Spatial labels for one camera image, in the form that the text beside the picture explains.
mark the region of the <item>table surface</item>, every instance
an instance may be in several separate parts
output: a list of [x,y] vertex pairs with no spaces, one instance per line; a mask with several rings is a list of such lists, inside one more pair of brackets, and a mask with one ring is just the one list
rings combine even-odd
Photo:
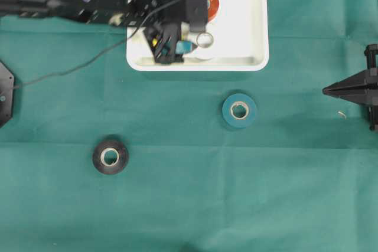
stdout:
[[[16,91],[0,130],[1,250],[375,250],[377,135],[365,109],[321,89],[366,68],[378,0],[268,0],[268,13],[271,59],[259,72],[141,73],[123,46]],[[124,36],[5,17],[0,59],[25,82]],[[221,116],[235,92],[259,108],[245,130]],[[91,160],[108,136],[130,153],[115,176]]]

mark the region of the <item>black cable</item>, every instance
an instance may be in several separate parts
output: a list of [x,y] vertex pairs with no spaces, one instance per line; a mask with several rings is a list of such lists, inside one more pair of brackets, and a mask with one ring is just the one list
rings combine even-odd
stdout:
[[29,85],[33,85],[33,84],[37,84],[41,81],[44,81],[48,78],[51,78],[51,77],[61,77],[61,76],[66,76],[66,75],[69,75],[73,72],[76,72],[76,71],[79,71],[89,65],[91,65],[93,62],[95,62],[98,58],[100,58],[102,55],[104,55],[105,53],[113,50],[114,48],[120,46],[121,44],[127,42],[128,40],[130,40],[139,30],[140,28],[144,25],[144,23],[146,23],[146,21],[151,17],[153,16],[153,14],[156,14],[157,12],[171,6],[171,5],[174,5],[178,2],[180,2],[181,0],[172,0],[172,1],[169,1],[167,2],[166,4],[163,4],[161,6],[159,6],[158,8],[152,10],[145,18],[144,20],[138,25],[138,27],[135,29],[135,31],[130,35],[128,36],[127,38],[124,38],[122,41],[119,41],[113,45],[111,45],[110,47],[107,47],[105,48],[104,50],[102,50],[98,55],[96,55],[95,57],[93,57],[91,60],[83,63],[83,64],[80,64],[76,67],[73,67],[71,69],[68,69],[66,71],[61,71],[61,72],[53,72],[53,73],[50,73],[50,74],[47,74],[47,75],[44,75],[42,77],[39,77],[35,80],[32,80],[32,81],[29,81],[29,82],[26,82],[26,83],[22,83],[22,84],[17,84],[16,86],[12,87],[12,88],[9,88],[9,89],[6,89],[4,91],[2,91],[0,93],[0,96],[2,96],[4,93],[8,92],[8,91],[11,91],[11,90],[18,90],[20,88],[23,88],[25,86],[29,86]]

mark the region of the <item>white tray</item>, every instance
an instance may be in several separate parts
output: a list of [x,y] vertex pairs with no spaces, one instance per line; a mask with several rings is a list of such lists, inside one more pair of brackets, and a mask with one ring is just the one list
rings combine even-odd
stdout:
[[[128,41],[126,59],[139,71],[258,71],[269,60],[266,0],[219,0],[220,8],[207,31],[214,44],[184,56],[184,63],[154,62],[143,32]],[[134,29],[128,28],[128,35]]]

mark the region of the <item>teal tape roll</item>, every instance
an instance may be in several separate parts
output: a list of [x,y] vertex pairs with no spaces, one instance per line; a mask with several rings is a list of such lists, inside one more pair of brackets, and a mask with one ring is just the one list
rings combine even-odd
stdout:
[[256,103],[246,94],[233,94],[222,107],[223,118],[235,128],[246,128],[252,124],[257,115]]

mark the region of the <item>metal bracket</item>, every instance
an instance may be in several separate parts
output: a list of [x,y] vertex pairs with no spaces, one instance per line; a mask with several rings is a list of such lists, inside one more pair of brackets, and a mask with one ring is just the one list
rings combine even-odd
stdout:
[[12,118],[14,76],[0,61],[0,128]]

